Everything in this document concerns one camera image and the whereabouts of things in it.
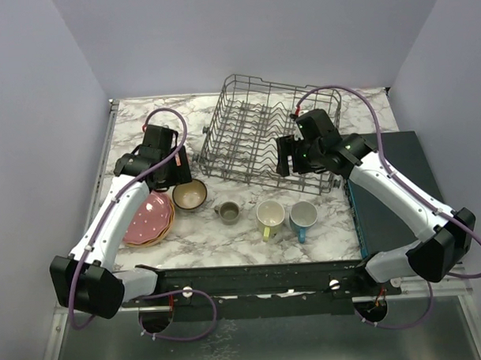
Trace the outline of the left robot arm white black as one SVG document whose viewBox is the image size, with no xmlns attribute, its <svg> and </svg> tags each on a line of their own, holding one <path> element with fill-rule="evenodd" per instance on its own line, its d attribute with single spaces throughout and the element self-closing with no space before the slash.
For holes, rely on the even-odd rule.
<svg viewBox="0 0 481 360">
<path fill-rule="evenodd" d="M 152 191 L 189 182 L 184 138 L 164 126 L 147 125 L 144 139 L 115 164 L 111 188 L 88 231 L 67 257 L 57 256 L 49 273 L 60 305 L 105 319 L 135 298 L 151 306 L 167 295 L 153 268 L 111 270 L 130 223 Z"/>
</svg>

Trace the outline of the dark brown patterned bowl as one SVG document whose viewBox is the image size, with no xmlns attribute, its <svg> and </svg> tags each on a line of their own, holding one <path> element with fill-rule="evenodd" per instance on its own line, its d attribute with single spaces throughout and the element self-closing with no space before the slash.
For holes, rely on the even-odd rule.
<svg viewBox="0 0 481 360">
<path fill-rule="evenodd" d="M 206 185 L 193 178 L 191 182 L 176 186 L 171 194 L 175 206 L 183 211 L 200 208 L 206 201 L 208 190 Z"/>
</svg>

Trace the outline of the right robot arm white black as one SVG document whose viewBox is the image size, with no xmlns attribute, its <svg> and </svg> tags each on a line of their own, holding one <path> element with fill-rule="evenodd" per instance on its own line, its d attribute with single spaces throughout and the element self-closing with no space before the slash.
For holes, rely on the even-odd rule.
<svg viewBox="0 0 481 360">
<path fill-rule="evenodd" d="M 320 174 L 328 171 L 366 189 L 403 220 L 416 241 L 379 252 L 364 260 L 355 275 L 361 294 L 375 294 L 392 278 L 420 276 L 441 281 L 470 250 L 469 231 L 475 216 L 467 208 L 453 210 L 383 163 L 379 147 L 363 136 L 341 136 L 327 112 L 308 111 L 293 118 L 296 134 L 276 139 L 276 173 Z"/>
</svg>

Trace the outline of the small grey mug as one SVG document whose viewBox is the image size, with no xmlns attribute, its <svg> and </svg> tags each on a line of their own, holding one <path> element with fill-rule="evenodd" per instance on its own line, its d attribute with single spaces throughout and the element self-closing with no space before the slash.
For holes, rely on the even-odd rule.
<svg viewBox="0 0 481 360">
<path fill-rule="evenodd" d="M 214 211 L 218 215 L 221 223 L 228 226 L 236 224 L 240 217 L 240 207 L 234 201 L 218 204 L 214 207 Z"/>
</svg>

